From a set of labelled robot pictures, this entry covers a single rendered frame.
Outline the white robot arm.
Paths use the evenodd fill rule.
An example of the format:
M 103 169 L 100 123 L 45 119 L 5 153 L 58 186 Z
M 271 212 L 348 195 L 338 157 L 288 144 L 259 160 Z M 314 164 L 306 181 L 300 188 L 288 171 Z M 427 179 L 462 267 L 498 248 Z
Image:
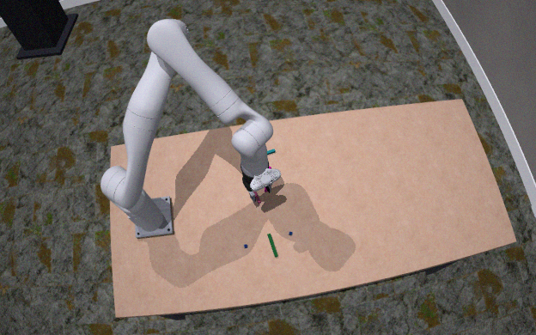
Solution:
M 127 169 L 110 167 L 100 182 L 103 194 L 134 224 L 149 232 L 161 226 L 163 214 L 143 189 L 143 183 L 174 71 L 222 123 L 229 124 L 238 118 L 246 121 L 233 135 L 232 145 L 247 168 L 257 169 L 265 165 L 265 143 L 273 135 L 270 121 L 245 104 L 198 56 L 189 40 L 188 27 L 179 20 L 160 20 L 149 29 L 147 42 L 152 52 L 131 96 L 123 123 Z

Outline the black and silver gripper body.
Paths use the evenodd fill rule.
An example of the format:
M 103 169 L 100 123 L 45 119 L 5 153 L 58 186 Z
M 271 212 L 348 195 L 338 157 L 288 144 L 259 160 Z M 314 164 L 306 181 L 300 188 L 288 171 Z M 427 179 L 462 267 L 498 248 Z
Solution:
M 257 169 L 248 168 L 241 161 L 241 171 L 243 184 L 250 192 L 259 191 L 281 177 L 281 172 L 278 169 L 269 168 L 268 157 L 265 165 Z

